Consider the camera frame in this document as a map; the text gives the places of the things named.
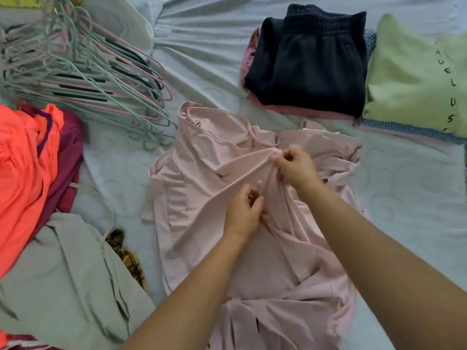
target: pink folded clothing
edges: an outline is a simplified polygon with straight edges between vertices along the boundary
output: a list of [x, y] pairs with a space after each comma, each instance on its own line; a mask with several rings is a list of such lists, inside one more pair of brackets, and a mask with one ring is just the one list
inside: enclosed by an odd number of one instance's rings
[[149, 169], [143, 214], [157, 227], [167, 293], [219, 241], [228, 201], [250, 183], [267, 212], [238, 260], [211, 350], [335, 349], [352, 319], [355, 287], [308, 207], [277, 180], [270, 158], [292, 144], [303, 147], [327, 185], [362, 211], [346, 183], [360, 143], [312, 121], [276, 135], [190, 102], [178, 125], [174, 146]]
[[[245, 86], [245, 77], [250, 70], [251, 64], [253, 63], [254, 54], [258, 47], [258, 41], [260, 39], [260, 28], [255, 29], [251, 35], [248, 43], [247, 51], [243, 55], [242, 68], [240, 71], [240, 82], [242, 87]], [[258, 97], [251, 91], [248, 91], [247, 99], [256, 107], [269, 109], [270, 111], [276, 111], [282, 114], [299, 115], [302, 117], [319, 118], [319, 119], [344, 119], [354, 120], [354, 117], [347, 114], [337, 113], [334, 111], [316, 111], [314, 109], [294, 107], [290, 105], [262, 105]]]

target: folded black pants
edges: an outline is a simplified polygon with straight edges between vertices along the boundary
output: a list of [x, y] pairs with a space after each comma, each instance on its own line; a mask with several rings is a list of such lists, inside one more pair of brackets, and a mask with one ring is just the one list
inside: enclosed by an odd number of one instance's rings
[[266, 18], [245, 88], [263, 105], [291, 105], [359, 117], [365, 103], [366, 12], [289, 5]]

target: waistband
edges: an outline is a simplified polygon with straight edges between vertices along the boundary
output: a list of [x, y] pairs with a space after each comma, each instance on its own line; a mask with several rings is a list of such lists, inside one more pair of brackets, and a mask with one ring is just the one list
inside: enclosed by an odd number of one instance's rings
[[367, 13], [365, 11], [354, 15], [298, 13], [284, 18], [284, 31], [312, 35], [354, 34], [363, 37]]
[[289, 7], [287, 7], [286, 16], [291, 16], [293, 14], [303, 14], [303, 13], [310, 13], [310, 14], [315, 14], [318, 16], [321, 15], [325, 17], [350, 16], [345, 13], [327, 12], [314, 4], [309, 4], [309, 5], [290, 4]]

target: hand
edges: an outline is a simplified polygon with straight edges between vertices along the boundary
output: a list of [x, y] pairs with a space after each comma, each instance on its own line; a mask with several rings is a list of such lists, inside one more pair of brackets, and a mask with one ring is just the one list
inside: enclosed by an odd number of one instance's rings
[[311, 157], [296, 145], [274, 156], [272, 164], [279, 169], [278, 178], [293, 186], [300, 199], [307, 190], [323, 184]]
[[264, 197], [259, 196], [250, 184], [245, 184], [229, 202], [225, 215], [224, 236], [244, 244], [258, 228], [263, 207]]

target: orange shirt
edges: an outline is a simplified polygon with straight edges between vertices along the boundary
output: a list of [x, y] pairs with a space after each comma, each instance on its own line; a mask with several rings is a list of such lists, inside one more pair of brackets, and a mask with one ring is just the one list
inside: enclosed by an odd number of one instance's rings
[[63, 112], [54, 105], [44, 112], [51, 127], [44, 117], [0, 106], [0, 279], [26, 246], [57, 175]]

